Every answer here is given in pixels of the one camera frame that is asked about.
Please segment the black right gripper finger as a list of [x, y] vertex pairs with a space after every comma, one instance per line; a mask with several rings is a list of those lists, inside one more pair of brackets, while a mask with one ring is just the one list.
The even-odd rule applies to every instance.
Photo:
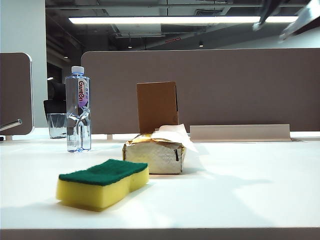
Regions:
[[320, 3], [309, 2], [298, 14], [296, 21], [290, 23], [280, 34], [278, 42], [302, 34], [320, 26]]
[[267, 18], [275, 11], [276, 8], [277, 8], [276, 0], [263, 0], [262, 8], [259, 14], [260, 18], [258, 22], [255, 22], [252, 25], [252, 30], [253, 31], [260, 30], [263, 24], [266, 22]]

